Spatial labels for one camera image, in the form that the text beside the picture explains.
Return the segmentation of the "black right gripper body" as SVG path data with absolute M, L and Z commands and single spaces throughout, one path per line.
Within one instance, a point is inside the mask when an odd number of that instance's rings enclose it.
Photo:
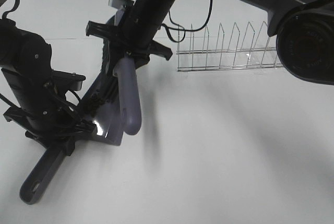
M 136 48 L 145 48 L 153 40 L 174 2 L 136 0 L 117 26 L 89 21 L 86 35 L 110 39 L 117 48 L 134 56 Z

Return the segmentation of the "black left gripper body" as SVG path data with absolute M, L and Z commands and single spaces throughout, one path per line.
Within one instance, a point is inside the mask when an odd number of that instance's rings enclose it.
M 53 80 L 51 57 L 52 47 L 40 35 L 1 19 L 1 71 L 19 103 L 12 105 L 16 121 L 41 135 L 80 120 L 77 106 L 66 99 L 74 91 L 57 88 Z

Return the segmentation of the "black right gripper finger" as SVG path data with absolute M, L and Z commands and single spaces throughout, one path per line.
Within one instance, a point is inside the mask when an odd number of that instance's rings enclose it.
M 150 61 L 150 55 L 156 55 L 169 61 L 173 53 L 170 48 L 152 40 L 147 47 L 135 49 L 135 68 L 147 65 Z
M 71 156 L 76 147 L 75 140 L 67 140 L 63 143 L 63 151 L 66 156 Z

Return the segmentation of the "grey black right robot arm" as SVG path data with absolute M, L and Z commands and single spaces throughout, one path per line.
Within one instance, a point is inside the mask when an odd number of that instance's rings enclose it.
M 86 34 L 104 41 L 101 71 L 80 101 L 92 122 L 89 139 L 121 144 L 141 128 L 136 69 L 150 55 L 169 60 L 171 49 L 153 40 L 176 0 L 110 0 L 117 10 L 108 23 L 89 22 Z M 293 76 L 333 84 L 333 0 L 241 0 L 265 10 L 267 33 L 276 36 L 282 65 Z

